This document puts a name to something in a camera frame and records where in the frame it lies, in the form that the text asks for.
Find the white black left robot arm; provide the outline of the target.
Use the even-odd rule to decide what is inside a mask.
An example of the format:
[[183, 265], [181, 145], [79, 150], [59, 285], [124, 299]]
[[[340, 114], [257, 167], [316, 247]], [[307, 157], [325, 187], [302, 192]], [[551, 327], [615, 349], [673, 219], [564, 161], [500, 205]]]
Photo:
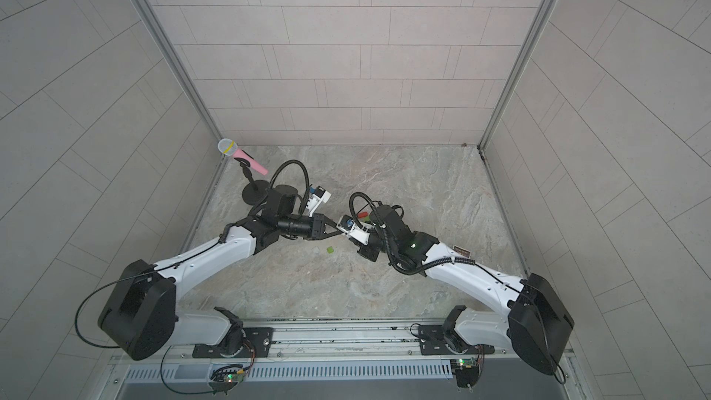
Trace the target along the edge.
[[276, 243], [280, 237], [306, 240], [330, 238], [328, 217], [307, 215], [311, 187], [300, 194], [283, 192], [268, 183], [266, 194], [247, 216], [225, 225], [222, 233], [188, 252], [158, 263], [142, 259], [128, 265], [120, 279], [111, 281], [111, 294], [97, 318], [98, 327], [112, 340], [112, 348], [131, 359], [153, 356], [164, 346], [205, 344], [219, 346], [227, 356], [241, 349], [242, 320], [224, 307], [213, 311], [181, 310], [179, 303], [194, 287], [219, 271], [249, 259]]

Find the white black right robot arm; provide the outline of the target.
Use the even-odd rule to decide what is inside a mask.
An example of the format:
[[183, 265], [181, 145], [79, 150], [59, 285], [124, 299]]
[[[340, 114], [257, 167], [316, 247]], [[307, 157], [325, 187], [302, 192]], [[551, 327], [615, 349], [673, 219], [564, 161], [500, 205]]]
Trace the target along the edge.
[[560, 361], [575, 321], [546, 278], [536, 273], [516, 277], [484, 266], [461, 248], [412, 231], [395, 207], [378, 205], [363, 192], [351, 194], [348, 207], [353, 219], [348, 236], [361, 256], [374, 261], [384, 254], [398, 273], [447, 283], [502, 320], [502, 325], [489, 328], [472, 310], [456, 307], [443, 330], [452, 351], [462, 354], [479, 344], [510, 348], [530, 367], [565, 383]]

